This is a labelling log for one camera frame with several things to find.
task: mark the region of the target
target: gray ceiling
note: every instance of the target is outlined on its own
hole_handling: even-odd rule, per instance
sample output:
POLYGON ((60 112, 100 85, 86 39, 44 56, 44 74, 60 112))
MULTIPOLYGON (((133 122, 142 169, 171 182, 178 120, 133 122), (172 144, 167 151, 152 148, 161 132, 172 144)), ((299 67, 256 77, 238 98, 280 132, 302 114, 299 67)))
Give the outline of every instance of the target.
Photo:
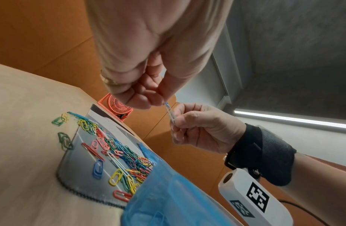
POLYGON ((243 0, 256 73, 346 64, 346 0, 243 0))

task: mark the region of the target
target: pile of paper clips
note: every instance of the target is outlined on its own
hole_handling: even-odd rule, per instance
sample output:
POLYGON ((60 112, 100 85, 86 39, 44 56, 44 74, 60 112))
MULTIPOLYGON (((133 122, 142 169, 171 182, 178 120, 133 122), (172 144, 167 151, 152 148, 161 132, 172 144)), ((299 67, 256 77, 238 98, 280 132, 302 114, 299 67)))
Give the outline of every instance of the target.
MULTIPOLYGON (((68 115, 65 114, 66 113, 63 113, 61 117, 55 119, 55 121, 57 121, 58 123, 54 124, 58 125, 60 123, 62 124, 63 122, 68 121, 68 115)), ((97 138, 92 141, 90 146, 86 143, 82 143, 83 147, 85 147, 94 157, 97 158, 97 161, 95 162, 93 167, 92 176, 98 180, 102 178, 103 163, 105 159, 101 157, 97 152, 97 148, 100 145, 103 149, 101 153, 107 156, 110 162, 117 168, 117 170, 109 179, 109 184, 111 186, 117 186, 118 183, 121 182, 124 190, 126 191, 123 192, 120 190, 115 190, 113 192, 113 196, 116 199, 128 202, 131 199, 132 195, 136 193, 137 188, 140 186, 140 184, 143 183, 147 178, 148 174, 152 170, 154 163, 145 157, 138 156, 128 146, 124 146, 121 142, 112 138, 111 135, 100 128, 96 122, 72 112, 68 112, 67 114, 75 116, 78 119, 78 125, 84 131, 87 131, 92 135, 97 135, 97 138), (126 169, 118 159, 122 159, 128 165, 129 169, 126 169)), ((69 139, 70 143, 67 144, 67 138, 61 139, 60 135, 59 140, 62 140, 66 145, 70 145, 71 143, 69 139)))

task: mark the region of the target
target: white wall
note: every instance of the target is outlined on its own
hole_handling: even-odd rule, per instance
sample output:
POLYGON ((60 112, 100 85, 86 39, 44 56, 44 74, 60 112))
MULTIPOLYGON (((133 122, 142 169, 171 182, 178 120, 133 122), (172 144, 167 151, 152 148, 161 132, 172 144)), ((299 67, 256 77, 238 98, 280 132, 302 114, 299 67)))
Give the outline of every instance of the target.
POLYGON ((238 117, 261 125, 283 138, 298 152, 346 166, 346 134, 238 117))
POLYGON ((225 95, 225 87, 212 58, 205 68, 177 93, 177 102, 198 102, 217 107, 225 95))

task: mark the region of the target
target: light wooden table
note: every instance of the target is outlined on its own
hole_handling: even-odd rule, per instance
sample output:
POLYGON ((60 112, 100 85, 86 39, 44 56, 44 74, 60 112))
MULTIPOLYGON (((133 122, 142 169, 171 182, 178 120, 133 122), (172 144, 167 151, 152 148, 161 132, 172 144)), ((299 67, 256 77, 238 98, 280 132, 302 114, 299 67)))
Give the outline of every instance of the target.
POLYGON ((120 224, 121 209, 80 198, 55 178, 64 154, 57 133, 73 137, 77 125, 51 121, 86 115, 93 103, 77 87, 0 65, 0 226, 120 224))

